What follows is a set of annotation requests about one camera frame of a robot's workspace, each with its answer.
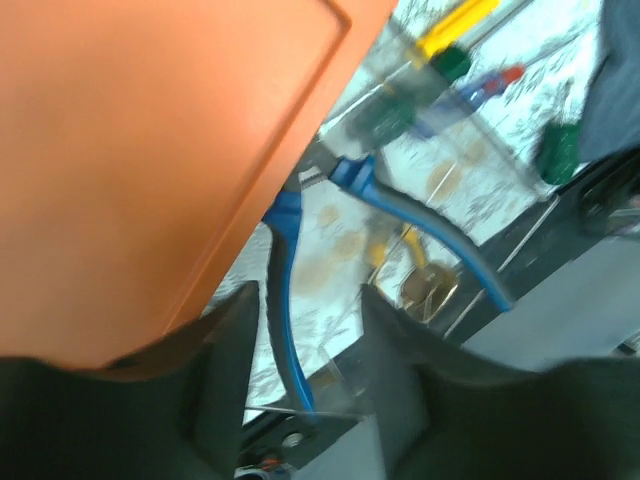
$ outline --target gray fabric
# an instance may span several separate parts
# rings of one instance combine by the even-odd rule
[[[583,114],[583,163],[640,145],[640,2],[605,0],[601,38],[606,57]]]

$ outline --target blue handle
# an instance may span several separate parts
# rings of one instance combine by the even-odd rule
[[[500,310],[511,310],[515,300],[509,289],[473,241],[436,210],[376,181],[375,161],[371,155],[363,161],[342,158],[329,180],[350,195],[440,240],[471,269]]]
[[[289,311],[291,273],[302,223],[301,194],[281,191],[262,221],[273,235],[267,267],[267,321],[273,356],[292,407],[313,412],[313,394],[296,353]]]

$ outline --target orange panel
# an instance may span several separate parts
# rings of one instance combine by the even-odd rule
[[[0,4],[0,354],[196,318],[394,0]]]

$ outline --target pliers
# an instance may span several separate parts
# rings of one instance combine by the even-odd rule
[[[390,179],[384,178],[387,176],[385,165],[376,168],[378,160],[379,155],[375,154],[361,160],[336,157],[316,137],[263,217],[273,235],[267,269],[269,335],[278,373],[295,410],[314,411],[313,394],[293,343],[289,311],[291,273],[302,223],[299,172],[317,167],[345,193],[435,237],[471,269],[500,310],[510,310],[515,302],[473,241],[436,210],[393,189]]]

